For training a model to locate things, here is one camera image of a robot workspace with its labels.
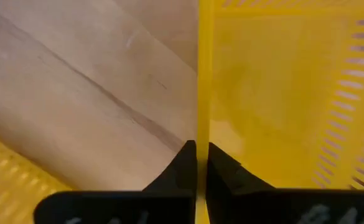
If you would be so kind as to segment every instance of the light wood board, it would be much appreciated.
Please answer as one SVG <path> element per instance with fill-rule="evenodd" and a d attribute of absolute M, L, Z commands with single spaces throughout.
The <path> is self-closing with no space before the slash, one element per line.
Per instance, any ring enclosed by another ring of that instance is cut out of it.
<path fill-rule="evenodd" d="M 0 140 L 79 189 L 157 177 L 195 139 L 196 17 L 145 4 L 0 0 Z"/>

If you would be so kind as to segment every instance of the wooden surface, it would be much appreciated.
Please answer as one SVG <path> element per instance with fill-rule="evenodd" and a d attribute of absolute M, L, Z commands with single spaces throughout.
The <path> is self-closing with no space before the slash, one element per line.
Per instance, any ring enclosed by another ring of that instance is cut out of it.
<path fill-rule="evenodd" d="M 0 0 L 0 140 L 79 189 L 144 188 L 195 139 L 196 4 Z"/>

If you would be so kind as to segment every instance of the wooden table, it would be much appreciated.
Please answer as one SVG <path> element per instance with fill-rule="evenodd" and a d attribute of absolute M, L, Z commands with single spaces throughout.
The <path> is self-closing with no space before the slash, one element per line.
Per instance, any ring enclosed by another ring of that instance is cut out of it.
<path fill-rule="evenodd" d="M 0 0 L 0 140 L 79 189 L 140 190 L 195 139 L 197 2 Z"/>

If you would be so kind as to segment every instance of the yellow plastic crate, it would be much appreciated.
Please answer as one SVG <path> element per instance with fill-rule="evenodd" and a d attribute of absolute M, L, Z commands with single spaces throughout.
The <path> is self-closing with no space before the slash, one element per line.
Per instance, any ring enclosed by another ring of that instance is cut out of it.
<path fill-rule="evenodd" d="M 198 57 L 201 168 L 364 189 L 364 0 L 200 0 Z"/>
<path fill-rule="evenodd" d="M 35 206 L 69 187 L 0 143 L 0 224 L 33 223 Z"/>

